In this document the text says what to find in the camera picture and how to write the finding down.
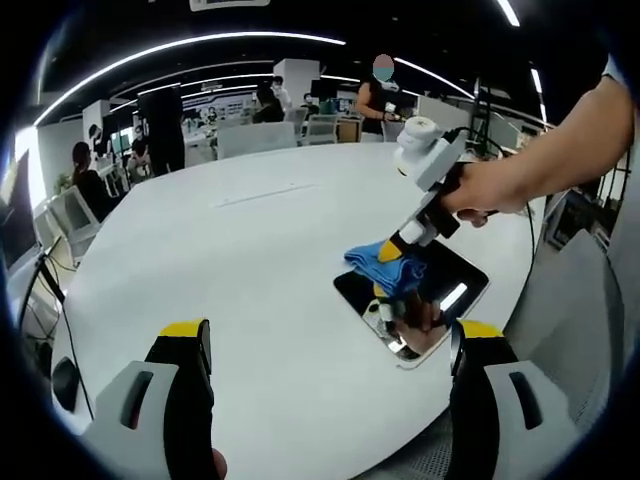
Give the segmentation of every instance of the round table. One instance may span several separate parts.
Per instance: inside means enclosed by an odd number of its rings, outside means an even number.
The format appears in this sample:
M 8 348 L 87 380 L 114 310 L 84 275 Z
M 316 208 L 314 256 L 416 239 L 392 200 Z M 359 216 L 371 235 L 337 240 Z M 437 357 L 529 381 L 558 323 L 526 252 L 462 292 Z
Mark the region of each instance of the round table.
M 206 317 L 212 439 L 228 479 L 344 480 L 414 438 L 448 405 L 450 342 L 399 369 L 332 283 L 348 270 L 345 251 L 388 237 L 421 199 L 393 166 L 395 148 L 279 150 L 137 185 L 65 303 L 90 397 L 143 360 L 164 326 Z M 543 206 L 532 202 L 536 236 Z M 444 243 L 490 279 L 467 318 L 503 328 L 529 270 L 528 220 L 496 215 Z M 60 328 L 53 365 L 64 355 Z M 81 396 L 77 410 L 86 423 Z

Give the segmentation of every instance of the blue cloth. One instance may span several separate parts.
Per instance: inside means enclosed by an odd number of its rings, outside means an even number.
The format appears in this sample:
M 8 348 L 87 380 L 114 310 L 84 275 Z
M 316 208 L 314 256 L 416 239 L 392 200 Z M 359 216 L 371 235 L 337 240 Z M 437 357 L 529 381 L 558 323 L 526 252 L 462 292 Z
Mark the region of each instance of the blue cloth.
M 409 255 L 380 263 L 378 253 L 383 244 L 384 242 L 378 242 L 352 248 L 344 254 L 344 259 L 354 267 L 356 273 L 380 285 L 389 297 L 418 288 L 426 264 Z

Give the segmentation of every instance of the black cable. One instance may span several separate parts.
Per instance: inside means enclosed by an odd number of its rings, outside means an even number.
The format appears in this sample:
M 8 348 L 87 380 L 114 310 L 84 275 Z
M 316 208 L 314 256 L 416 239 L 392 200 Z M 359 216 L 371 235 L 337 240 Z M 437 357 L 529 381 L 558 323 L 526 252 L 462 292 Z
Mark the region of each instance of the black cable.
M 622 183 L 622 192 L 620 192 L 620 202 L 624 200 L 624 194 L 627 191 L 627 180 L 629 179 L 629 175 L 631 175 L 631 172 L 629 172 L 629 170 L 631 168 L 631 148 L 632 147 L 633 145 L 629 147 L 629 150 L 627 150 L 627 167 L 625 168 L 626 172 L 624 172 L 624 182 Z
M 456 130 L 458 131 L 466 130 L 468 132 L 475 133 L 476 135 L 481 135 L 479 132 L 469 127 L 459 127 Z M 486 140 L 492 145 L 494 145 L 500 151 L 500 153 L 504 158 L 508 157 L 507 152 L 504 151 L 504 149 L 498 142 L 496 142 L 495 140 L 492 140 L 488 136 Z M 527 278 L 525 280 L 525 285 L 526 285 L 526 283 L 529 281 L 529 277 L 531 276 L 531 272 L 533 271 L 533 265 L 536 260 L 536 235 L 534 233 L 534 228 L 533 228 L 533 212 L 531 211 L 531 206 L 529 206 L 529 202 L 525 204 L 525 208 L 527 209 L 527 216 L 529 217 L 529 230 L 531 232 L 531 264 L 529 265 L 529 273 L 527 274 Z
M 483 136 L 482 133 L 480 133 L 479 131 L 474 130 L 473 128 L 469 128 L 469 127 L 459 127 L 459 128 L 456 128 L 456 130 L 458 130 L 460 132 L 467 131 L 469 133 L 474 133 L 474 134 L 476 134 L 478 136 Z M 493 140 L 493 139 L 491 139 L 489 137 L 487 137 L 485 140 L 487 142 L 489 142 L 491 145 L 493 145 L 494 147 L 496 147 L 504 158 L 507 158 L 509 156 L 509 155 L 507 155 L 507 152 L 505 152 L 504 149 L 502 148 L 502 145 L 500 145 L 498 142 L 496 142 L 495 140 Z
M 36 313 L 34 308 L 29 304 L 29 302 L 27 302 L 27 308 L 29 310 L 31 310 L 31 313 L 33 313 L 33 317 L 36 319 L 36 322 L 38 323 L 38 326 L 40 327 L 40 331 L 45 336 L 45 340 L 50 339 L 51 338 L 50 333 L 53 332 L 53 329 L 51 329 L 51 331 L 49 333 L 47 333 L 47 331 L 44 328 L 44 325 L 42 324 L 42 321 L 40 321 L 40 317 L 38 317 L 38 314 Z
M 56 260 L 56 257 L 53 257 L 53 256 L 49 255 L 47 258 L 49 260 L 53 260 L 61 269 L 66 270 L 67 272 L 76 272 L 77 271 L 75 268 L 65 267 L 64 265 L 62 265 L 58 260 Z
M 525 285 L 529 281 L 529 277 L 531 276 L 531 272 L 533 272 L 533 264 L 536 261 L 536 234 L 533 230 L 533 212 L 531 211 L 531 207 L 529 206 L 529 202 L 527 202 L 527 214 L 529 216 L 529 230 L 531 232 L 531 265 L 529 265 L 529 273 L 527 273 L 527 279 L 525 280 Z
M 52 263 L 53 271 L 56 276 L 56 281 L 58 280 L 58 269 L 55 264 Z M 67 311 L 64 308 L 64 303 L 61 303 L 62 315 L 64 317 L 64 323 L 67 326 L 67 332 L 69 333 L 69 345 L 71 345 L 71 355 L 73 356 L 73 362 L 76 364 L 76 370 L 78 370 L 78 379 L 80 380 L 80 386 L 82 387 L 82 393 L 84 395 L 84 400 L 87 403 L 87 408 L 89 409 L 89 415 L 91 416 L 91 420 L 94 420 L 95 417 L 93 415 L 93 409 L 91 408 L 91 402 L 89 401 L 89 393 L 87 392 L 87 387 L 84 384 L 84 378 L 82 378 L 82 373 L 80 372 L 80 364 L 78 363 L 78 356 L 76 355 L 76 347 L 73 343 L 73 335 L 71 334 L 71 326 L 69 325 L 69 319 L 67 318 Z

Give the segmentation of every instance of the white chair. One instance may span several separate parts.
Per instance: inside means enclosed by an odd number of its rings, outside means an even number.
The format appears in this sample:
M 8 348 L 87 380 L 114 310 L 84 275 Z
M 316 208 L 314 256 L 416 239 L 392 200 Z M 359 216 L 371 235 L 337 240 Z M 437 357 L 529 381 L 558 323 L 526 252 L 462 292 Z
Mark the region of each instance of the white chair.
M 218 131 L 227 128 L 239 127 L 240 125 L 248 125 L 251 123 L 251 117 L 227 118 L 225 120 L 217 120 L 216 128 Z
M 404 129 L 404 122 L 380 122 L 382 124 L 382 138 L 385 143 L 395 143 L 398 135 Z
M 302 143 L 304 145 L 338 143 L 337 125 L 337 115 L 311 115 L 307 124 L 307 134 L 302 139 Z
M 74 265 L 77 265 L 98 234 L 100 222 L 76 186 L 52 198 L 47 205 L 47 213 L 67 240 L 69 256 Z
M 305 118 L 307 118 L 308 113 L 308 109 L 301 107 L 290 108 L 284 114 L 284 121 L 293 123 L 293 131 L 295 132 L 298 140 L 302 139 L 302 124 L 304 123 Z
M 293 123 L 255 123 L 218 130 L 218 159 L 296 147 Z

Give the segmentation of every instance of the ceiling light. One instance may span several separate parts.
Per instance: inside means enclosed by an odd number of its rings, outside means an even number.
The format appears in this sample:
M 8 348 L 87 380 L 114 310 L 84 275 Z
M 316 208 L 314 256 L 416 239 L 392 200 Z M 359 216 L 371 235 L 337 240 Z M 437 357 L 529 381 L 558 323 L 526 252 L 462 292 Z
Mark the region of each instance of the ceiling light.
M 198 97 L 198 96 L 200 96 L 200 95 L 207 95 L 207 94 L 211 93 L 212 91 L 213 91 L 213 90 L 204 90 L 204 91 L 202 91 L 202 92 L 198 92 L 198 93 L 190 93 L 189 95 L 183 95 L 183 96 L 182 96 L 182 97 L 180 97 L 180 98 L 183 98 L 183 99 L 184 99 L 184 98 Z
M 456 288 L 453 289 L 449 295 L 440 303 L 440 310 L 446 312 L 449 310 L 449 307 L 456 303 L 458 299 L 462 296 L 464 292 L 467 291 L 467 286 L 464 283 L 458 284 Z
M 211 93 L 215 95 L 216 93 L 227 92 L 229 90 L 241 90 L 241 89 L 250 89 L 250 88 L 257 88 L 257 87 L 258 85 L 240 85 L 238 87 L 226 87 L 226 88 L 218 88 L 217 90 L 209 90 L 206 93 Z M 185 95 L 182 98 L 195 97 L 196 95 L 202 95 L 202 94 L 204 94 L 204 92 L 192 93 L 190 95 Z
M 360 80 L 358 80 L 357 78 L 336 77 L 334 75 L 320 75 L 320 78 L 326 78 L 327 80 L 341 80 L 343 82 L 360 83 Z
M 131 100 L 130 102 L 123 103 L 122 105 L 118 105 L 117 107 L 112 108 L 111 110 L 109 110 L 109 113 L 113 113 L 113 112 L 118 111 L 118 110 L 120 110 L 121 108 L 124 108 L 124 107 L 128 107 L 129 105 L 131 105 L 133 103 L 136 103 L 137 101 L 138 101 L 138 99 L 136 98 L 135 100 Z
M 504 12 L 504 14 L 507 16 L 507 20 L 509 20 L 509 23 L 514 27 L 519 27 L 520 22 L 518 21 L 518 17 L 516 17 L 516 12 L 513 11 L 513 7 L 511 7 L 509 0 L 496 0 L 496 1 L 500 5 L 500 8 L 502 8 L 502 11 Z
M 298 40 L 312 40 L 315 42 L 324 42 L 324 43 L 332 43 L 334 45 L 345 45 L 346 42 L 342 40 L 335 40 L 332 38 L 318 37 L 315 35 L 304 35 L 301 33 L 286 33 L 286 32 L 232 32 L 232 33 L 215 33 L 213 35 L 203 35 L 201 37 L 191 37 L 185 38 L 183 40 L 177 40 L 175 42 L 165 43 L 162 45 L 157 45 L 152 48 L 148 48 L 146 50 L 142 50 L 141 52 L 134 53 L 133 55 L 129 55 L 128 57 L 122 58 L 117 62 L 114 62 L 106 67 L 98 70 L 97 72 L 89 75 L 84 80 L 81 80 L 76 85 L 71 87 L 65 93 L 62 94 L 55 102 L 49 105 L 44 112 L 40 114 L 40 116 L 33 122 L 33 125 L 37 127 L 42 121 L 47 118 L 51 112 L 53 112 L 56 108 L 58 108 L 67 98 L 76 93 L 78 90 L 87 86 L 94 80 L 100 78 L 101 76 L 109 73 L 111 70 L 114 70 L 122 65 L 125 65 L 129 62 L 137 60 L 139 58 L 145 57 L 152 53 L 161 52 L 162 50 L 167 50 L 169 48 L 181 47 L 183 45 L 189 45 L 191 43 L 197 42 L 205 42 L 209 40 L 224 40 L 228 38 L 246 38 L 246 37 L 284 37 L 284 38 L 296 38 Z
M 218 82 L 221 80 L 233 80 L 234 78 L 255 78 L 255 77 L 273 77 L 273 73 L 247 73 L 246 75 L 231 75 L 229 77 L 209 78 L 207 80 L 199 80 L 197 82 L 183 83 L 182 87 L 191 87 L 201 83 Z
M 540 83 L 540 75 L 535 68 L 531 69 L 531 76 L 533 77 L 533 83 L 536 86 L 536 92 L 542 95 L 542 83 Z
M 128 87 L 126 90 L 122 90 L 121 92 L 118 92 L 117 96 L 120 97 L 125 93 L 131 92 L 132 90 L 137 90 L 139 88 L 144 87 L 145 85 L 149 85 L 150 83 L 156 83 L 156 82 L 159 82 L 160 80 L 166 80 L 167 78 L 176 77 L 178 75 L 185 75 L 187 73 L 197 72 L 198 70 L 206 70 L 209 68 L 217 68 L 217 67 L 232 67 L 235 65 L 258 64 L 258 63 L 273 63 L 273 60 L 244 60 L 241 62 L 214 63 L 211 65 L 203 65 L 200 67 L 188 68 L 186 70 L 179 70 L 177 72 L 169 73 L 168 75 L 163 75 L 162 77 L 158 77 L 158 78 L 152 78 L 151 80 L 146 80 L 142 83 L 138 83 L 136 85 Z
M 144 92 L 140 92 L 140 93 L 138 94 L 138 96 L 139 96 L 139 97 L 141 97 L 142 95 L 146 95 L 147 93 L 156 92 L 156 91 L 158 91 L 158 90 L 163 90 L 163 89 L 165 89 L 165 88 L 179 87 L 179 86 L 180 86 L 180 83 L 172 83 L 172 84 L 170 84 L 170 85 L 163 85 L 163 86 L 161 86 L 161 87 L 156 87 L 156 88 L 152 88 L 152 89 L 150 89 L 150 90 L 145 90 Z
M 435 78 L 436 80 L 440 80 L 442 83 L 446 83 L 447 85 L 449 85 L 452 88 L 455 88 L 456 90 L 458 90 L 460 93 L 462 93 L 463 95 L 469 97 L 469 98 L 474 98 L 473 95 L 471 95 L 469 92 L 467 92 L 465 89 L 460 88 L 459 86 L 457 86 L 455 83 L 450 82 L 449 80 L 447 80 L 446 78 L 441 77 L 440 75 L 430 72 L 429 70 L 427 70 L 426 68 L 422 68 L 417 66 L 414 63 L 411 62 L 407 62 L 406 60 L 403 60 L 402 58 L 398 58 L 395 57 L 394 60 L 396 62 L 402 63 L 404 65 L 406 65 L 407 67 L 411 67 L 411 68 L 415 68 L 416 70 L 418 70 L 419 72 L 422 73 L 426 73 L 427 75 L 432 76 L 433 78 Z
M 547 124 L 547 107 L 544 106 L 544 103 L 540 104 L 540 115 L 542 115 L 542 121 Z

